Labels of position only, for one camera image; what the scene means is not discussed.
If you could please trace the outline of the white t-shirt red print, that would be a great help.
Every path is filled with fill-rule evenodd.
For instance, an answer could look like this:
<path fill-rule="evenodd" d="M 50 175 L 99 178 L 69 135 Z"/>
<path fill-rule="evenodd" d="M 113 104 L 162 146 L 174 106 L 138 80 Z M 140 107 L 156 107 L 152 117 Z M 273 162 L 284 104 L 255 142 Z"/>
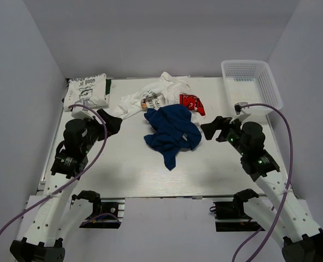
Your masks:
<path fill-rule="evenodd" d="M 190 111 L 199 113 L 202 117 L 206 116 L 205 108 L 199 97 L 192 94 L 180 94 L 179 103 Z"/>

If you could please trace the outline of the navy blue t-shirt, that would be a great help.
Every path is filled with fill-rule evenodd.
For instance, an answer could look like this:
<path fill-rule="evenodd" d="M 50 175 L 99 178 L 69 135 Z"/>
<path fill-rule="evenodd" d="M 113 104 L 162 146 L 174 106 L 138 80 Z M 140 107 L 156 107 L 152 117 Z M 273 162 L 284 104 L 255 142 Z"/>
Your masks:
<path fill-rule="evenodd" d="M 192 122 L 192 114 L 181 104 L 147 109 L 144 113 L 147 122 L 154 129 L 153 134 L 144 136 L 146 144 L 161 153 L 165 167 L 176 167 L 176 155 L 181 149 L 194 150 L 201 142 L 202 135 Z"/>

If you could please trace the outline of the white t-shirt with text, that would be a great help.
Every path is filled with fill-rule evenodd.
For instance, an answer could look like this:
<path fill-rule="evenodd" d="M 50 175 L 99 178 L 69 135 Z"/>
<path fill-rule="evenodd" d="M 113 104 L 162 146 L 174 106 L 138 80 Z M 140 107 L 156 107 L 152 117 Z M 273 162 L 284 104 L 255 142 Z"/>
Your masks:
<path fill-rule="evenodd" d="M 112 115 L 125 120 L 147 109 L 158 110 L 166 105 L 179 104 L 181 94 L 191 94 L 191 88 L 185 78 L 163 72 L 157 82 L 122 97 Z"/>

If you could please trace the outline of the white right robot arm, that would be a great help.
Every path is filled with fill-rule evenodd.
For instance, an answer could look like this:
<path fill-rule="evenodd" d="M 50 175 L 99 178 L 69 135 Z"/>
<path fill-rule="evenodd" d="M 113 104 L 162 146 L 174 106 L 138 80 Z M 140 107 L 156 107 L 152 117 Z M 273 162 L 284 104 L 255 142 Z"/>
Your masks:
<path fill-rule="evenodd" d="M 285 261 L 323 261 L 323 229 L 301 206 L 288 179 L 265 150 L 262 126 L 218 116 L 202 124 L 201 129 L 206 140 L 220 131 L 216 141 L 228 142 L 240 154 L 243 170 L 274 207 L 271 210 L 256 192 L 246 189 L 234 195 L 234 213 L 241 218 L 249 216 L 266 230 L 282 250 Z"/>

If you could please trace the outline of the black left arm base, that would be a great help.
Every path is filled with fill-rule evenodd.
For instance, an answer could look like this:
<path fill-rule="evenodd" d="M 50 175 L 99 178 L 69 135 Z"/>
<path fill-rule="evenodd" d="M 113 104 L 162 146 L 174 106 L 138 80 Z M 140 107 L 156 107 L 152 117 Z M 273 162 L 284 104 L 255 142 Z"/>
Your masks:
<path fill-rule="evenodd" d="M 125 210 L 124 199 L 101 199 L 101 213 L 90 215 L 80 225 L 83 229 L 118 229 Z"/>

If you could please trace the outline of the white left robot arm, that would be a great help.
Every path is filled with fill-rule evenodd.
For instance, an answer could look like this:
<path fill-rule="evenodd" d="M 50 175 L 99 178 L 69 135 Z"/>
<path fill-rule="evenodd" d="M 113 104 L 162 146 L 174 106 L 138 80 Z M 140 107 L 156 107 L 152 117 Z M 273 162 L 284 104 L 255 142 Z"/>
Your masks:
<path fill-rule="evenodd" d="M 65 124 L 44 198 L 29 207 L 38 212 L 22 239 L 14 240 L 10 246 L 16 261 L 63 261 L 65 240 L 79 227 L 106 215 L 99 193 L 73 191 L 93 165 L 87 155 L 94 144 L 117 134 L 121 123 L 121 118 L 103 109 L 84 108 Z"/>

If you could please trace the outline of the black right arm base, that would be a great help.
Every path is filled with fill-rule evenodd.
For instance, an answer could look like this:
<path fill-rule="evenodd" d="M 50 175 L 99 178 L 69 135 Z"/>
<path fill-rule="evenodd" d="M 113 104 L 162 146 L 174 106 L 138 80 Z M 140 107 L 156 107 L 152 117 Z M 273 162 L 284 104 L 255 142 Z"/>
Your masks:
<path fill-rule="evenodd" d="M 255 232 L 260 226 L 247 215 L 240 215 L 230 201 L 217 201 L 209 208 L 214 215 L 216 232 Z"/>

